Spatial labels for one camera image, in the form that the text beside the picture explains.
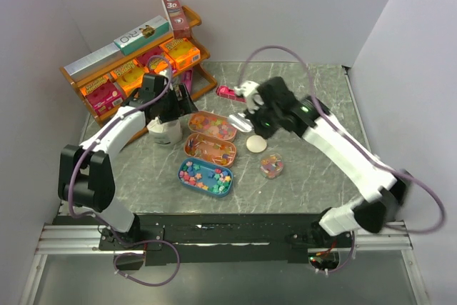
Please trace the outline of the pink tin of lollipops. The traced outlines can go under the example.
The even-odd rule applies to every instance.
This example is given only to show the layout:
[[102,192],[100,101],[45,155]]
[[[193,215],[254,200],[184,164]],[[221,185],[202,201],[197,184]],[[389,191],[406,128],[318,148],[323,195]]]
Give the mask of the pink tin of lollipops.
[[227,168],[233,165],[236,157],[236,147],[231,142],[199,133],[187,138],[184,151],[190,157]]

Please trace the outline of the blue tin of star candies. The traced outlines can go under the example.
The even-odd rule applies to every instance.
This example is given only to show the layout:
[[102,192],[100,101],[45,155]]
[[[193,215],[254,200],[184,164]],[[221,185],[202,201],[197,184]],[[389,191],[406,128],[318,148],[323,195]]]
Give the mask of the blue tin of star candies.
[[234,181],[230,169],[194,157],[182,162],[177,177],[191,190],[219,198],[230,193]]

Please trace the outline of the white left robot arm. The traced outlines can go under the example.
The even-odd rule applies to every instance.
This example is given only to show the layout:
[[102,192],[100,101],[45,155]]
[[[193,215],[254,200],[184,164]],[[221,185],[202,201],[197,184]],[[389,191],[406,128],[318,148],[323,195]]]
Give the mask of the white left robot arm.
[[145,74],[109,122],[79,145],[66,145],[59,162],[58,196],[69,210],[82,208],[85,215],[101,219],[116,232],[125,249],[140,244],[141,230],[132,211],[115,196],[111,164],[119,152],[153,120],[166,124],[198,109],[183,84],[173,84],[164,71]]

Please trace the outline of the gold jar lid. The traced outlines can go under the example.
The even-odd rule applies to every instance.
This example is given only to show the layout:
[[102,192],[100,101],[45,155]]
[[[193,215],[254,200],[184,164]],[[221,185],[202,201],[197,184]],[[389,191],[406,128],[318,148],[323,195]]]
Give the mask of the gold jar lid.
[[251,153],[261,153],[267,148],[267,141],[259,135],[252,135],[246,140],[246,148]]

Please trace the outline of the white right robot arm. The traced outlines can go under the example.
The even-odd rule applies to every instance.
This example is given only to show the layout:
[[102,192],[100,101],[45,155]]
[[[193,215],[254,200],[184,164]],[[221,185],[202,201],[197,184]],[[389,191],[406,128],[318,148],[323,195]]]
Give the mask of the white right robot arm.
[[279,129],[293,132],[326,155],[356,186],[359,198],[323,211],[312,229],[313,241],[331,245],[339,234],[363,229],[379,233],[401,207],[407,183],[385,166],[375,166],[372,154],[360,145],[318,99],[296,98],[277,76],[262,84],[245,81],[235,89],[245,99],[245,117],[264,139]]

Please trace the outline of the clear plastic jar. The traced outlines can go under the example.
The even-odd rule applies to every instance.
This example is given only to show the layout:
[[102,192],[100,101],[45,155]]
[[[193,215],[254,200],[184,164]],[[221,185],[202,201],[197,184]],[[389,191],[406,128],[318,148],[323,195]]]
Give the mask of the clear plastic jar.
[[267,179],[275,179],[283,171],[282,156],[277,153],[265,154],[261,157],[260,170]]

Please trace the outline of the silver metal scoop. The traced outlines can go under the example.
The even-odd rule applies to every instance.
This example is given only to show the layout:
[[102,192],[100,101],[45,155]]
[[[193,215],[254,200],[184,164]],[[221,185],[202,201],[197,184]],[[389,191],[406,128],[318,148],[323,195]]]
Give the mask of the silver metal scoop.
[[253,131],[252,123],[245,117],[243,113],[235,113],[228,116],[229,123],[242,133],[250,133]]

